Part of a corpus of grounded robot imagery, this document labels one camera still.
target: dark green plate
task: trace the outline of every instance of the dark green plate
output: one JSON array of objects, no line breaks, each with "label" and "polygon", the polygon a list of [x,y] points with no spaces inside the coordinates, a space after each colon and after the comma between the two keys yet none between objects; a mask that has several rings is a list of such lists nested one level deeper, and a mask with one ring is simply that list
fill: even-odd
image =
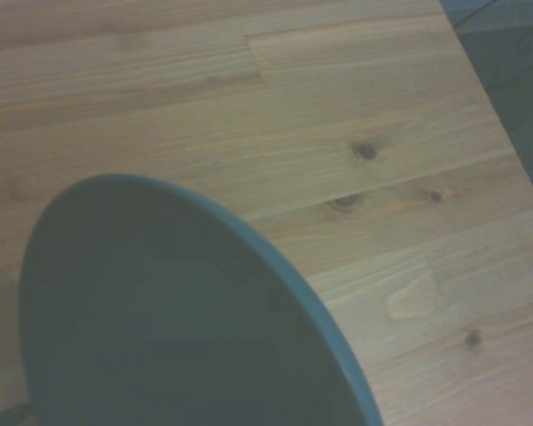
[{"label": "dark green plate", "polygon": [[42,214],[20,337],[40,426],[382,424],[284,257],[219,205],[144,177],[93,177]]}]

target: wood grain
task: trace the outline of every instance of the wood grain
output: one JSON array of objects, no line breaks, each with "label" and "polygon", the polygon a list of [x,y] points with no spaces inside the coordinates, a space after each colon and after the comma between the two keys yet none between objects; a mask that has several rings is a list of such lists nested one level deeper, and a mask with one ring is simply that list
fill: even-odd
[{"label": "wood grain", "polygon": [[107,172],[265,234],[387,425],[533,426],[533,188],[435,0],[1,0],[0,410],[32,226]]}]

